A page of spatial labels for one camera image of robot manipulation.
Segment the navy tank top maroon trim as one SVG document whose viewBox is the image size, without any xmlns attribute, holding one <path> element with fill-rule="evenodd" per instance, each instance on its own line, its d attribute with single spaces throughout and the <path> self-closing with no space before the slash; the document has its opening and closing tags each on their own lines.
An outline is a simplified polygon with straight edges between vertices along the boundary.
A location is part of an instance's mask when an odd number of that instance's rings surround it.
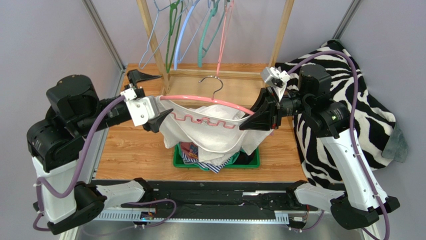
<svg viewBox="0 0 426 240">
<path fill-rule="evenodd" d="M 236 158 L 234 165 L 249 165 L 252 160 L 255 158 L 256 152 L 252 152 L 251 154 L 247 154 L 245 151 L 240 150 L 239 155 Z"/>
</svg>

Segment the pink plastic hanger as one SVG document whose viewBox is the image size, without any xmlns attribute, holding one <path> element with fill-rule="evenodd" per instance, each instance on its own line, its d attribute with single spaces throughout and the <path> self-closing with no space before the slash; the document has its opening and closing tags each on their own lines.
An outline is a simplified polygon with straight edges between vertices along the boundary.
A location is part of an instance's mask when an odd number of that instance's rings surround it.
<svg viewBox="0 0 426 240">
<path fill-rule="evenodd" d="M 227 102 L 224 100 L 215 99 L 215 94 L 223 89 L 224 83 L 218 76 L 215 76 L 215 75 L 208 75 L 204 77 L 203 79 L 201 79 L 199 83 L 202 83 L 205 79 L 217 79 L 221 84 L 220 88 L 213 92 L 212 97 L 204 97 L 204 96 L 196 96 L 196 95 L 163 95 L 160 97 L 160 100 L 162 101 L 183 100 L 183 101 L 197 101 L 197 102 L 212 103 L 212 104 L 223 105 L 232 109 L 236 109 L 240 112 L 244 112 L 245 114 L 248 114 L 249 116 L 252 116 L 254 114 L 252 110 L 249 110 L 243 106 L 240 106 L 231 102 Z M 176 115 L 174 115 L 174 119 L 181 122 L 186 121 L 187 118 L 189 118 L 190 121 L 194 124 L 206 123 L 208 126 L 212 126 L 212 127 L 218 127 L 220 124 L 222 124 L 222 126 L 225 129 L 235 128 L 235 125 L 233 126 L 227 125 L 226 122 L 223 120 L 217 120 L 216 122 L 211 122 L 209 117 L 194 119 L 193 116 L 190 114 L 185 115 L 183 118 L 178 118 Z"/>
</svg>

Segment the light blue plastic hanger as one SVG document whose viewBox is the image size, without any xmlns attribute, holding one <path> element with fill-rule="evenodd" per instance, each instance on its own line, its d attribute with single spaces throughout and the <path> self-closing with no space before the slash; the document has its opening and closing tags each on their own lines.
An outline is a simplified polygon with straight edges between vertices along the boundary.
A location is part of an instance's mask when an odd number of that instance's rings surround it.
<svg viewBox="0 0 426 240">
<path fill-rule="evenodd" d="M 175 53 L 174 53 L 174 58 L 173 58 L 173 69 L 176 71 L 178 69 L 178 64 L 181 62 L 181 60 L 179 59 L 179 54 L 180 54 L 180 48 L 181 48 L 181 44 L 182 44 L 182 40 L 185 34 L 185 30 L 186 27 L 188 25 L 188 22 L 191 18 L 191 15 L 195 9 L 195 7 L 198 5 L 198 3 L 200 2 L 200 0 L 192 0 L 191 3 L 191 7 L 184 19 L 184 22 L 182 24 L 181 30 L 179 32 L 178 35 L 178 39 L 177 39 L 177 44 L 176 44 L 176 49 L 175 49 Z"/>
</svg>

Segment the blue white striped tank top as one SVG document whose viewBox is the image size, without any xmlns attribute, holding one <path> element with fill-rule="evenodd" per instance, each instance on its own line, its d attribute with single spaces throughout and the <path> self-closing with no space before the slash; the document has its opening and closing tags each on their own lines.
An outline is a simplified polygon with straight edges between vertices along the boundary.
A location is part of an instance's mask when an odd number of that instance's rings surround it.
<svg viewBox="0 0 426 240">
<path fill-rule="evenodd" d="M 234 154 L 232 157 L 230 157 L 228 160 L 226 160 L 223 164 L 220 164 L 220 165 L 200 162 L 198 159 L 188 157 L 186 154 L 184 154 L 183 151 L 179 155 L 181 156 L 183 163 L 185 165 L 195 165 L 196 167 L 200 168 L 203 171 L 212 171 L 217 174 L 225 166 L 233 164 L 240 154 L 239 153 Z"/>
</svg>

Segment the teal plastic hanger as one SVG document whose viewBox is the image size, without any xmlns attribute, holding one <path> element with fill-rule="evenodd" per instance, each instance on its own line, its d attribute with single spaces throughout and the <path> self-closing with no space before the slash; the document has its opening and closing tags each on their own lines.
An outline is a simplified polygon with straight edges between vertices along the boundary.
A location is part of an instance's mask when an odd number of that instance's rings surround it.
<svg viewBox="0 0 426 240">
<path fill-rule="evenodd" d="M 205 23 L 205 26 L 201 35 L 199 47 L 198 47 L 197 66 L 199 68 L 202 67 L 203 59 L 206 57 L 208 51 L 211 48 L 211 45 L 213 44 L 214 39 L 216 38 L 217 33 L 219 32 L 219 28 L 222 26 L 222 23 L 225 19 L 225 14 L 227 13 L 228 5 L 230 4 L 230 2 L 231 2 L 230 0 L 213 0 L 212 1 L 213 6 L 208 13 L 208 18 Z M 219 12 L 220 3 L 223 3 L 223 11 L 219 17 L 219 22 L 216 29 L 214 30 L 208 43 L 206 43 L 206 40 L 208 39 L 208 30 L 209 30 L 210 24 L 212 22 L 212 19 L 215 18 Z"/>
</svg>

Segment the green plastic hanger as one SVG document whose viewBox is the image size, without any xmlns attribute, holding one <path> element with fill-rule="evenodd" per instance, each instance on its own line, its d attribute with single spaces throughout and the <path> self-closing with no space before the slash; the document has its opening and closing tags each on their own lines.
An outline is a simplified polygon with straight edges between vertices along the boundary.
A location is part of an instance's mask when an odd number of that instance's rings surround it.
<svg viewBox="0 0 426 240">
<path fill-rule="evenodd" d="M 177 33 L 180 30 L 181 14 L 184 10 L 184 1 L 176 0 L 171 2 L 169 11 L 169 30 L 167 34 L 167 47 L 165 54 L 165 70 L 167 73 L 170 72 L 172 62 L 174 59 L 174 52 L 178 41 Z"/>
</svg>

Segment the thin pink wire hanger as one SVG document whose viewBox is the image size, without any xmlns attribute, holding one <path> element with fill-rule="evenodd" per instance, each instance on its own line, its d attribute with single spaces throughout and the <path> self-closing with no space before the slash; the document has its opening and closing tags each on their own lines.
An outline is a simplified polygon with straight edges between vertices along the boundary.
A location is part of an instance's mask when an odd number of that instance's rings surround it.
<svg viewBox="0 0 426 240">
<path fill-rule="evenodd" d="M 219 55 L 218 55 L 218 61 L 216 66 L 216 76 L 219 76 L 220 74 L 220 68 L 222 63 L 223 54 L 225 51 L 225 45 L 227 40 L 227 34 L 230 27 L 230 22 L 233 14 L 234 9 L 234 0 L 227 0 L 224 8 L 224 18 L 223 18 L 223 25 L 222 25 L 222 32 L 221 32 L 221 39 L 220 39 L 220 46 L 219 46 Z"/>
</svg>

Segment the maroon tank top dark trim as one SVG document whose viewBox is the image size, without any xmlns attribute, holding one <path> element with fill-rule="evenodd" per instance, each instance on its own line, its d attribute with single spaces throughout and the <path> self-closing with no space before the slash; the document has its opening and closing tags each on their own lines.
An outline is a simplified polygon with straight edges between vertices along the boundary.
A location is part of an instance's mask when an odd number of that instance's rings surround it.
<svg viewBox="0 0 426 240">
<path fill-rule="evenodd" d="M 193 142 L 181 142 L 180 148 L 185 156 L 191 159 L 199 158 L 199 147 Z"/>
</svg>

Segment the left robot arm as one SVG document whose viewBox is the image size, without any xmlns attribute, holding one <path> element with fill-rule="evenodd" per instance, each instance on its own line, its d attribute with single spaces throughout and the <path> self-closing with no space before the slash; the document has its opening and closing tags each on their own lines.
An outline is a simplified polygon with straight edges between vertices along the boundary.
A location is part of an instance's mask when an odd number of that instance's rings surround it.
<svg viewBox="0 0 426 240">
<path fill-rule="evenodd" d="M 46 92 L 50 102 L 45 118 L 27 131 L 28 150 L 36 170 L 38 217 L 47 219 L 45 231 L 54 235 L 82 226 L 104 209 L 153 206 L 153 188 L 142 178 L 115 185 L 96 185 L 79 179 L 90 144 L 98 131 L 134 121 L 145 131 L 157 133 L 170 110 L 160 111 L 139 82 L 155 75 L 131 70 L 123 93 L 99 99 L 91 79 L 69 75 Z"/>
</svg>

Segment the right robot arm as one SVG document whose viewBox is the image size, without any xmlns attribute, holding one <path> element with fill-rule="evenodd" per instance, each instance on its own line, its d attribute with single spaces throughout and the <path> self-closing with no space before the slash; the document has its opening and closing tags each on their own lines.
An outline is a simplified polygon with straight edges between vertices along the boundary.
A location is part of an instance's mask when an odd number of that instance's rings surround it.
<svg viewBox="0 0 426 240">
<path fill-rule="evenodd" d="M 356 131 L 350 128 L 350 112 L 330 96 L 331 76 L 320 65 L 305 65 L 300 71 L 301 87 L 281 92 L 289 75 L 266 67 L 261 78 L 267 84 L 252 106 L 252 115 L 240 130 L 275 130 L 284 117 L 302 115 L 305 123 L 325 146 L 344 183 L 344 190 L 331 190 L 299 180 L 286 189 L 290 208 L 312 206 L 332 214 L 347 230 L 361 229 L 376 223 L 380 216 L 400 207 L 396 197 L 389 196 L 366 167 Z"/>
</svg>

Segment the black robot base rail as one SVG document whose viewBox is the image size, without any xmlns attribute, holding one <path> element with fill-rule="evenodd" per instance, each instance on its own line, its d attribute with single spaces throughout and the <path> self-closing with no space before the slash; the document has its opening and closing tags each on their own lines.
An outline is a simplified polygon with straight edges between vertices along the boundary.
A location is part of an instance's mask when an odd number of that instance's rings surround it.
<svg viewBox="0 0 426 240">
<path fill-rule="evenodd" d="M 277 224 L 293 223 L 295 217 L 320 213 L 310 204 L 291 200 L 286 190 L 291 182 L 225 182 L 149 180 L 152 192 L 142 202 L 158 200 L 148 206 L 128 203 L 104 209 L 99 221 L 122 221 L 135 224 L 218 223 Z"/>
</svg>

